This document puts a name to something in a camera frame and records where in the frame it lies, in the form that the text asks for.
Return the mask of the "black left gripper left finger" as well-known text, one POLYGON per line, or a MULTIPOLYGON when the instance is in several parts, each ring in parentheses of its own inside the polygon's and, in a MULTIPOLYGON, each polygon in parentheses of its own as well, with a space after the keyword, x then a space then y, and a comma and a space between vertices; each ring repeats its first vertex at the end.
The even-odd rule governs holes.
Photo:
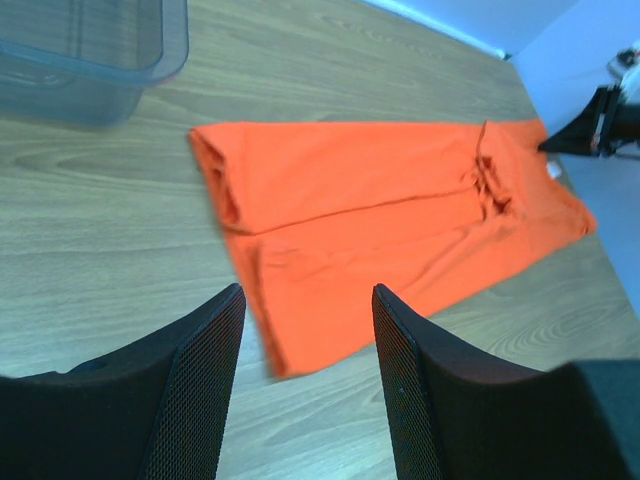
POLYGON ((245 310, 232 284, 68 372, 3 378, 2 477, 213 479, 245 310))

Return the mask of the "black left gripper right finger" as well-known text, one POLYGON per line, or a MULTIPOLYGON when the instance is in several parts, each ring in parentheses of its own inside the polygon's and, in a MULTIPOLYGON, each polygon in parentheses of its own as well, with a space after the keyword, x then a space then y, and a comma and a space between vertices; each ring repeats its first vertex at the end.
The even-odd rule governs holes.
POLYGON ((372 311, 399 478, 638 477, 637 360, 542 372, 471 345, 384 285, 372 311))

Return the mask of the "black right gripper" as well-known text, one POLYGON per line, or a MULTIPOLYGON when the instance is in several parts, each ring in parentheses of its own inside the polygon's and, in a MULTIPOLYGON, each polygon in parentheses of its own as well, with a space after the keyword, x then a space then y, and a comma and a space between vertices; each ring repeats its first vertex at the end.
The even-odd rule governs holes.
POLYGON ((546 153, 639 158, 639 104, 618 86, 597 89, 565 127, 538 145, 546 153))

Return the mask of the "orange t shirt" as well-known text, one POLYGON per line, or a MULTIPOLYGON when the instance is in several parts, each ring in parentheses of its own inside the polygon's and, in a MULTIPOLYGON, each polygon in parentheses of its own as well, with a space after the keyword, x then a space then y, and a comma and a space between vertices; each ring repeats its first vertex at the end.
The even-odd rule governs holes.
POLYGON ((424 316, 596 231, 538 120, 231 122, 189 141, 274 376, 370 345, 385 284, 424 316))

